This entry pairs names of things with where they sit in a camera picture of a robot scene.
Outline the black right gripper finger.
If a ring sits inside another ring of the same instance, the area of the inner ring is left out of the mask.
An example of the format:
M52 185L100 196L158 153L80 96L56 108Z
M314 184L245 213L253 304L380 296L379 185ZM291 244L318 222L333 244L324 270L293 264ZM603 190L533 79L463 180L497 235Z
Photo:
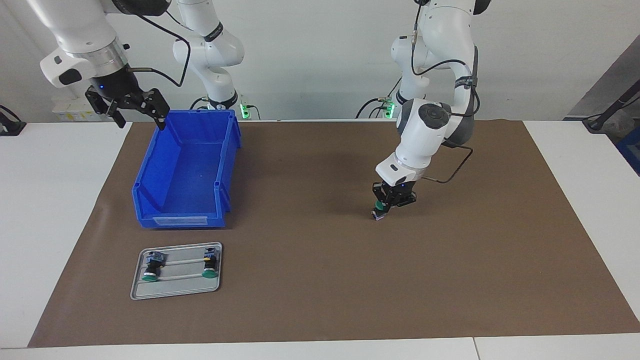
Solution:
M85 98L96 114L99 116L106 116L113 120L119 129L125 128L126 119L119 111L117 102L112 101L108 104L93 86L89 86L87 88L85 91Z
M166 128L166 118L170 112L169 103L157 88L142 91L139 95L141 99L136 110L152 118L157 129L162 132Z

